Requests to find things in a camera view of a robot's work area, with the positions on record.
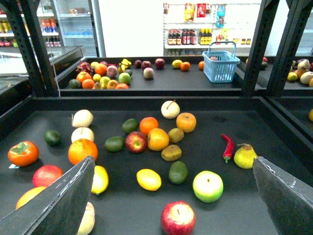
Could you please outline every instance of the fruit stem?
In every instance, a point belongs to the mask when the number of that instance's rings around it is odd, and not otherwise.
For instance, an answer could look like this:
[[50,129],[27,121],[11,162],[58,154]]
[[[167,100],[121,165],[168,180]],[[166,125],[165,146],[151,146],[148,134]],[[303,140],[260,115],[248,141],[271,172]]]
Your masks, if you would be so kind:
[[173,104],[176,100],[174,99],[167,107],[166,109],[168,109],[168,107],[170,107],[171,104]]

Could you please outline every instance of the yellow fruit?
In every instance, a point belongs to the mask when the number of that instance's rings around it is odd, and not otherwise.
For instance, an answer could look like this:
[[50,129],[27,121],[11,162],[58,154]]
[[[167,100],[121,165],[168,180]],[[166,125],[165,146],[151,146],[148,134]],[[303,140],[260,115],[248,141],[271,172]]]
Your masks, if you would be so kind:
[[109,185],[109,175],[105,168],[96,165],[94,168],[93,182],[91,192],[97,195],[103,193]]
[[256,158],[257,155],[252,146],[244,143],[243,146],[236,151],[234,162],[242,169],[251,169]]
[[148,191],[156,191],[161,187],[161,177],[151,169],[142,169],[137,172],[139,185]]
[[173,62],[172,62],[172,66],[173,66],[173,68],[175,68],[175,69],[180,69],[180,64],[182,63],[182,61],[181,60],[174,60]]

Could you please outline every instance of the orange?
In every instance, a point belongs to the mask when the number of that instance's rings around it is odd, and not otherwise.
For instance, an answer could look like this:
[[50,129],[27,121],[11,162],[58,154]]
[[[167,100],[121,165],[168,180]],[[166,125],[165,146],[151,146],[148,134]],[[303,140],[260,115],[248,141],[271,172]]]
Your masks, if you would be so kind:
[[94,160],[97,160],[98,148],[94,142],[87,139],[79,139],[69,146],[68,159],[72,164],[76,165],[87,156],[93,156]]
[[33,199],[35,196],[37,196],[41,191],[46,189],[45,186],[35,187],[27,191],[23,194],[22,197],[19,198],[18,202],[16,203],[15,209],[17,210],[21,206],[24,206],[27,202],[29,202],[31,199]]
[[148,148],[153,151],[162,151],[165,149],[170,139],[167,133],[160,128],[153,128],[148,134]]
[[181,71],[188,71],[190,69],[191,65],[189,62],[182,62],[180,64]]
[[200,61],[198,66],[199,66],[200,70],[203,70],[204,69],[204,61]]
[[154,117],[145,117],[140,121],[139,129],[146,136],[153,128],[158,128],[158,121]]
[[104,64],[98,64],[94,67],[94,72],[103,77],[107,74],[107,68],[108,67]]
[[86,79],[92,79],[92,77],[89,73],[82,71],[79,74],[77,74],[76,79],[80,81],[80,83],[82,83]]
[[176,118],[176,125],[184,133],[189,133],[196,128],[197,120],[191,113],[181,113]]
[[92,89],[95,82],[92,79],[86,79],[82,82],[82,87],[84,89]]

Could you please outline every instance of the red apple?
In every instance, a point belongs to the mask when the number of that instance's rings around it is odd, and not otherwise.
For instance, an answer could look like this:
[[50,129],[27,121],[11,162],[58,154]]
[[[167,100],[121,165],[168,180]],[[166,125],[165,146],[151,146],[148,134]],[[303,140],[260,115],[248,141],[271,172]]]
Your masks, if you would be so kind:
[[151,68],[151,62],[150,61],[147,61],[147,60],[144,60],[142,61],[141,63],[141,69],[142,71],[144,71],[146,68]]
[[162,69],[165,66],[165,60],[162,58],[158,58],[155,61],[155,65],[157,69]]
[[183,201],[167,204],[161,214],[161,226],[167,235],[190,235],[195,224],[194,210]]
[[148,147],[147,137],[140,131],[133,131],[126,137],[125,146],[132,153],[140,153]]
[[56,165],[44,165],[33,175],[33,185],[35,187],[48,187],[63,175],[63,171]]

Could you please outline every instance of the white wall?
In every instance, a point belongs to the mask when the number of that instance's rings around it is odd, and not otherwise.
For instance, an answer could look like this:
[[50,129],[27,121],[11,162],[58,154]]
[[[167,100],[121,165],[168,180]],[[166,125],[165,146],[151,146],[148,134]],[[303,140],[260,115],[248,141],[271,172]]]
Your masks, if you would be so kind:
[[99,0],[107,57],[163,56],[162,0]]

